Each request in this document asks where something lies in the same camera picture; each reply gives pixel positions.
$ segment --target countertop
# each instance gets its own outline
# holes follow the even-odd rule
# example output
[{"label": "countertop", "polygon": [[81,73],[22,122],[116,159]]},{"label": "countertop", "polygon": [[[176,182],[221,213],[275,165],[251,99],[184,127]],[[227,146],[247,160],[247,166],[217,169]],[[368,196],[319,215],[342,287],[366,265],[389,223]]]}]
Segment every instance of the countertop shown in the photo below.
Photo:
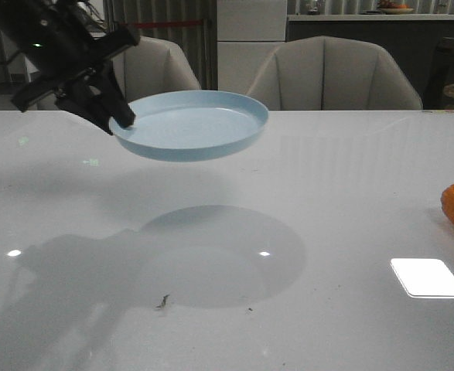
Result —
[{"label": "countertop", "polygon": [[289,22],[332,22],[332,21],[454,21],[454,14],[402,14],[402,15],[289,15]]},{"label": "countertop", "polygon": [[454,112],[270,112],[250,148],[138,157],[0,112],[0,371],[454,370]]}]

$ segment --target debris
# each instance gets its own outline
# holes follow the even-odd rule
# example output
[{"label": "debris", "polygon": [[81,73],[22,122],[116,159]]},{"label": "debris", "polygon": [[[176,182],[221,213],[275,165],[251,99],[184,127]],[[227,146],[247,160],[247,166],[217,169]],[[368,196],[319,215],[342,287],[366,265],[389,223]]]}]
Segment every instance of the debris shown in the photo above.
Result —
[{"label": "debris", "polygon": [[163,309],[166,305],[166,299],[168,299],[168,296],[170,296],[170,294],[167,294],[163,297],[162,299],[162,303],[160,305],[156,305],[156,308],[157,309]]}]

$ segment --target light blue plate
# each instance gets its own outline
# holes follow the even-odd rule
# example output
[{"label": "light blue plate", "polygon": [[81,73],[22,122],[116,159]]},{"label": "light blue plate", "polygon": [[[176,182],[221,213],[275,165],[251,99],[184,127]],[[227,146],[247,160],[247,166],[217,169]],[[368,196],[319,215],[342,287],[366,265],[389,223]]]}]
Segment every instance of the light blue plate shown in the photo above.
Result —
[{"label": "light blue plate", "polygon": [[261,134],[268,109],[255,99],[216,90],[157,94],[130,103],[135,122],[110,129],[129,151],[156,160],[188,162],[240,151]]}]

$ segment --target chair backrest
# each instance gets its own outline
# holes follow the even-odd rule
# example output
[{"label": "chair backrest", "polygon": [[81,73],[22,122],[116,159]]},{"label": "chair backrest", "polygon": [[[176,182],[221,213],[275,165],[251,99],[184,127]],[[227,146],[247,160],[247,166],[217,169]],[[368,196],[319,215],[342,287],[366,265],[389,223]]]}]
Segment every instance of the chair backrest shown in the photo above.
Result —
[{"label": "chair backrest", "polygon": [[114,61],[114,68],[129,102],[169,91],[201,88],[185,54],[175,43],[142,36],[137,46],[121,55],[123,71],[118,60]]},{"label": "chair backrest", "polygon": [[420,110],[421,98],[381,46],[317,36],[276,48],[247,95],[270,110]]}]

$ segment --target white cabinet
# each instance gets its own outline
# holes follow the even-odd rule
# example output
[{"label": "white cabinet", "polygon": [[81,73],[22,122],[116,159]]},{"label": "white cabinet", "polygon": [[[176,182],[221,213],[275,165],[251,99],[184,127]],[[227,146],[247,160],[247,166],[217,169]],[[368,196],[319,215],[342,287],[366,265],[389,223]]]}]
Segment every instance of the white cabinet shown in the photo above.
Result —
[{"label": "white cabinet", "polygon": [[218,0],[218,89],[245,94],[286,22],[287,0]]}]

